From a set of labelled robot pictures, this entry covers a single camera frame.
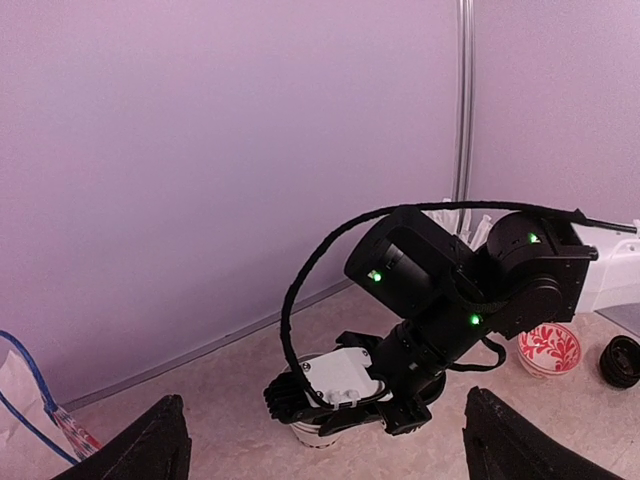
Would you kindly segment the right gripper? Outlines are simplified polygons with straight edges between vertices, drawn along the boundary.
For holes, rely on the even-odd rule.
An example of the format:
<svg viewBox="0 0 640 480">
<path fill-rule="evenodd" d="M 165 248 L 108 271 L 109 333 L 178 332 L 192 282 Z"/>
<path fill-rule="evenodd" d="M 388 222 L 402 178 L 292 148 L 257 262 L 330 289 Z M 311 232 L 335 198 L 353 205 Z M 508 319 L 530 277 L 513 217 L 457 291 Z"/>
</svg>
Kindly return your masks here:
<svg viewBox="0 0 640 480">
<path fill-rule="evenodd" d="M 380 422 L 392 436 L 409 434 L 432 420 L 428 406 L 433 402 L 433 385 L 412 398 L 392 399 L 365 406 L 339 410 L 320 426 L 320 436 L 331 436 L 361 425 Z"/>
</svg>

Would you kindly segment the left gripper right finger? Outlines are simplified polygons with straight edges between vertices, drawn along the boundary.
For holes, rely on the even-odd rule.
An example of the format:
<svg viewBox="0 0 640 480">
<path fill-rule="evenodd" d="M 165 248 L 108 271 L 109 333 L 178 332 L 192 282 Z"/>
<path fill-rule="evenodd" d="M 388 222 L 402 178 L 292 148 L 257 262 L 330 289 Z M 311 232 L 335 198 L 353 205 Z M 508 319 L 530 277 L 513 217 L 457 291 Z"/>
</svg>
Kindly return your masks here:
<svg viewBox="0 0 640 480">
<path fill-rule="evenodd" d="M 553 440 L 488 389 L 468 392 L 465 416 L 471 480 L 618 477 Z"/>
</svg>

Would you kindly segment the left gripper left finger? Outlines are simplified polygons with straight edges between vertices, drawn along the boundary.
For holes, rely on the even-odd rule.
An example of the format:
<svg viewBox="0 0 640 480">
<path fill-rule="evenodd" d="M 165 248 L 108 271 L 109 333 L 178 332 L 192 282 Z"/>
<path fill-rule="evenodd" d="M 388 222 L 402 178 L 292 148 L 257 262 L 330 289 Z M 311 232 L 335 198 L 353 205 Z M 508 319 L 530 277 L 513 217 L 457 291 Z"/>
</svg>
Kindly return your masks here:
<svg viewBox="0 0 640 480">
<path fill-rule="evenodd" d="M 192 440 L 180 395 L 162 397 L 97 453 L 67 469 L 63 480 L 189 478 Z"/>
</svg>

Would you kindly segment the blue checkered paper bag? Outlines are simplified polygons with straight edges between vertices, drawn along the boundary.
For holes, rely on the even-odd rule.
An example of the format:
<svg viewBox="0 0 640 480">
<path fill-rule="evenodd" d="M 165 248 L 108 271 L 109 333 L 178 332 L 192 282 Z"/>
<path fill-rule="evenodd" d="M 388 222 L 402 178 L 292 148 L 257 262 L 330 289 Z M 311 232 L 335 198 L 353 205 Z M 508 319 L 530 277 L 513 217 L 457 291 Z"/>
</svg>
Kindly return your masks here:
<svg viewBox="0 0 640 480">
<path fill-rule="evenodd" d="M 10 333 L 1 352 L 1 477 L 51 479 L 102 444 L 54 399 L 34 358 Z"/>
</svg>

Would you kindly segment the white paper coffee cup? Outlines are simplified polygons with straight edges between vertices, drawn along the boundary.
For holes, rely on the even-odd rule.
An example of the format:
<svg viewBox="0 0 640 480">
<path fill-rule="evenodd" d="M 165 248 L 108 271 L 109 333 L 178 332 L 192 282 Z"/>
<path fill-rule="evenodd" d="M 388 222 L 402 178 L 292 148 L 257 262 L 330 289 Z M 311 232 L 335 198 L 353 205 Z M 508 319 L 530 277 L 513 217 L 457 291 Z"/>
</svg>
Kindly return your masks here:
<svg viewBox="0 0 640 480">
<path fill-rule="evenodd" d="M 435 402 L 443 393 L 446 385 L 446 372 L 443 371 L 437 378 L 422 388 L 417 396 L 426 405 Z"/>
</svg>

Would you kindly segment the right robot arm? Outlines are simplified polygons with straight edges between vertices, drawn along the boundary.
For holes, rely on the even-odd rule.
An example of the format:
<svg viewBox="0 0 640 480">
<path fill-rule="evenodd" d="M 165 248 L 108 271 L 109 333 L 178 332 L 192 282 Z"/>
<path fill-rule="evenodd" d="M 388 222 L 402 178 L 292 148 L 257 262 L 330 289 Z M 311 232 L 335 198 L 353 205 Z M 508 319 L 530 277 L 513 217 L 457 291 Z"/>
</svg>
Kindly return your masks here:
<svg viewBox="0 0 640 480">
<path fill-rule="evenodd" d="M 280 313 L 280 341 L 288 371 L 264 390 L 270 416 L 308 423 L 321 437 L 379 422 L 390 435 L 413 432 L 431 419 L 448 371 L 465 372 L 463 355 L 476 344 L 506 352 L 493 334 L 511 339 L 541 324 L 568 323 L 582 305 L 588 271 L 599 256 L 578 234 L 585 227 L 637 239 L 637 224 L 604 222 L 578 210 L 493 201 L 502 217 L 472 248 L 431 218 L 435 203 L 382 207 L 330 232 L 289 286 Z M 316 263 L 343 234 L 370 229 L 349 256 L 345 275 L 393 311 L 399 323 L 385 337 L 342 333 L 338 352 L 369 357 L 371 393 L 354 388 L 323 392 L 300 364 L 291 338 L 296 296 Z"/>
</svg>

